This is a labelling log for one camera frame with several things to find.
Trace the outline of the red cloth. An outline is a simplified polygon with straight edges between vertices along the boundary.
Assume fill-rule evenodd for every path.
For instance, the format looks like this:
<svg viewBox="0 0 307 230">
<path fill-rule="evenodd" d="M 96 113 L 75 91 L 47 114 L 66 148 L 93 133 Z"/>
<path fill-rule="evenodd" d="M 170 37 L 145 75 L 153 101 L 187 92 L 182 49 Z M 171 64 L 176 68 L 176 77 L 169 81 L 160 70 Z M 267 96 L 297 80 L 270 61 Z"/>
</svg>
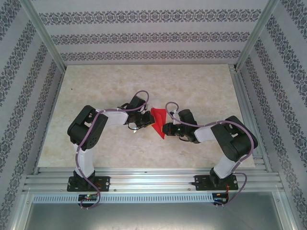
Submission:
<svg viewBox="0 0 307 230">
<path fill-rule="evenodd" d="M 166 109 L 151 108 L 151 115 L 154 117 L 152 127 L 162 139 L 165 139 L 165 134 L 162 129 L 163 125 L 166 124 Z"/>
</svg>

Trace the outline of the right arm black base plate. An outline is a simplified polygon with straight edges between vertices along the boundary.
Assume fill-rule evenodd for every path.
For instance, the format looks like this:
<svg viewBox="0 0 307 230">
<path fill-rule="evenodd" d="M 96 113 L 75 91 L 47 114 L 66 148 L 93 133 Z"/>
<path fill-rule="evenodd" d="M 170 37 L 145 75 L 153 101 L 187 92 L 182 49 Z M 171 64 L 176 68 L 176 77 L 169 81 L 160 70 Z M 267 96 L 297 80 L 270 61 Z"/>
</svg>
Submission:
<svg viewBox="0 0 307 230">
<path fill-rule="evenodd" d="M 237 179 L 233 174 L 224 179 L 211 175 L 195 175 L 194 179 L 195 182 L 191 184 L 196 187 L 197 191 L 226 190 L 227 188 L 231 191 L 238 190 Z"/>
</svg>

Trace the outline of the aluminium frame post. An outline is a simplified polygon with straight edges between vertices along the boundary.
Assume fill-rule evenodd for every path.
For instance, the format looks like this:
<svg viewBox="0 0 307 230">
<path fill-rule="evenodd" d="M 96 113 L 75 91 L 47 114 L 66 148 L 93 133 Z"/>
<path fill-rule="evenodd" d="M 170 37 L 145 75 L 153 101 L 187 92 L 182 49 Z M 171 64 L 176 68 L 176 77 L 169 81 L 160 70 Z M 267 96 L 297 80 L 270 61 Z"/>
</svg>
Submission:
<svg viewBox="0 0 307 230">
<path fill-rule="evenodd" d="M 266 6 L 264 7 L 255 27 L 253 28 L 246 44 L 244 45 L 237 61 L 235 64 L 236 71 L 240 70 L 245 63 L 245 60 L 248 58 L 253 46 L 255 45 L 258 37 L 260 36 L 262 30 L 265 27 L 265 24 L 269 20 L 273 11 L 275 10 L 277 4 L 280 0 L 268 0 Z"/>
<path fill-rule="evenodd" d="M 61 73 L 65 73 L 66 71 L 66 64 L 62 59 L 59 51 L 57 50 L 51 36 L 49 35 L 43 21 L 41 20 L 38 12 L 36 11 L 35 7 L 32 4 L 31 0 L 20 0 L 22 7 L 24 8 L 26 14 L 28 15 L 29 19 L 31 20 L 32 24 L 34 25 L 36 31 L 38 32 L 40 38 L 44 42 L 45 46 L 47 47 L 48 51 L 50 52 L 52 58 L 54 59 L 57 67 L 60 69 Z"/>
</svg>

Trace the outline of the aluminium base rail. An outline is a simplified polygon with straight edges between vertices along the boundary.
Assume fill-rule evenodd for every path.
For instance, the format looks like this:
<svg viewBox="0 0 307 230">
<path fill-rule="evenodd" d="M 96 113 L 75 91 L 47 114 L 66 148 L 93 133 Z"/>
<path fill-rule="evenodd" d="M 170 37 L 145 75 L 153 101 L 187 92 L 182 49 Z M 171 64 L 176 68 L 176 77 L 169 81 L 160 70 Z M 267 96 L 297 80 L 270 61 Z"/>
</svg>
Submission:
<svg viewBox="0 0 307 230">
<path fill-rule="evenodd" d="M 97 168 L 96 175 L 110 177 L 110 193 L 187 193 L 196 191 L 192 185 L 196 175 L 208 174 L 208 169 L 108 169 Z M 22 191 L 32 194 L 65 193 L 71 168 L 40 168 L 35 175 L 28 175 Z M 277 172 L 268 172 L 263 166 L 240 168 L 239 185 L 247 177 L 245 192 L 275 192 L 284 190 Z"/>
</svg>

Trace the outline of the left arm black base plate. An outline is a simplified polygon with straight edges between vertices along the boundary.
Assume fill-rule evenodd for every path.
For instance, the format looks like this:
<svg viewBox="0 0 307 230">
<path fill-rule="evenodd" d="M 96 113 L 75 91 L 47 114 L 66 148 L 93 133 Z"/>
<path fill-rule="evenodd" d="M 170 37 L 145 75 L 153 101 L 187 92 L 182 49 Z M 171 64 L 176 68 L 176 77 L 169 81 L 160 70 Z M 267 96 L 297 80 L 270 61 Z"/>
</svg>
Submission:
<svg viewBox="0 0 307 230">
<path fill-rule="evenodd" d="M 91 183 L 97 187 L 100 192 L 108 192 L 110 186 L 110 177 L 96 176 Z M 69 177 L 68 192 L 96 192 L 96 189 L 90 185 L 84 178 L 77 178 L 74 176 Z"/>
</svg>

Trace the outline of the aluminium table edge rail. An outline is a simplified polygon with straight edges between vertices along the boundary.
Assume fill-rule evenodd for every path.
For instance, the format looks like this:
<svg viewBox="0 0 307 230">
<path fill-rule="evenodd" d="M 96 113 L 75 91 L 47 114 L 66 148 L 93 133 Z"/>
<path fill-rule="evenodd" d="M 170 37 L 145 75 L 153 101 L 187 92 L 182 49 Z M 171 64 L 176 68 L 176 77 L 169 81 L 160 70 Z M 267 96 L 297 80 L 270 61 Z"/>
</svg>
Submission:
<svg viewBox="0 0 307 230">
<path fill-rule="evenodd" d="M 256 139 L 258 140 L 258 146 L 254 149 L 252 155 L 254 161 L 259 158 L 262 158 L 263 163 L 265 165 L 265 170 L 269 173 L 273 172 L 267 154 L 265 150 L 265 146 L 263 144 L 260 131 L 258 129 L 258 125 L 256 122 L 256 118 L 253 114 L 252 106 L 249 101 L 249 97 L 247 91 L 245 89 L 245 85 L 241 78 L 240 73 L 236 70 L 233 64 L 228 64 L 229 72 L 232 78 L 232 82 L 234 85 L 234 89 L 236 92 L 237 101 L 239 104 L 239 108 L 242 114 L 242 118 L 245 126 L 254 134 Z"/>
</svg>

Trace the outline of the grey sheet metal panel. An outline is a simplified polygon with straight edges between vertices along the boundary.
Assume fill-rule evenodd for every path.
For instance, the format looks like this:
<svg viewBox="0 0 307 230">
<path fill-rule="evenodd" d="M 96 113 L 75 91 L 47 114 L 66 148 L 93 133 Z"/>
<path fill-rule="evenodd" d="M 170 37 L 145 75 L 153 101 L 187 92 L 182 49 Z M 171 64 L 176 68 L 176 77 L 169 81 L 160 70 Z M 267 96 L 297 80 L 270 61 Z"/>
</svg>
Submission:
<svg viewBox="0 0 307 230">
<path fill-rule="evenodd" d="M 33 204 L 25 230 L 283 230 L 273 207 L 214 208 L 202 203 Z"/>
</svg>

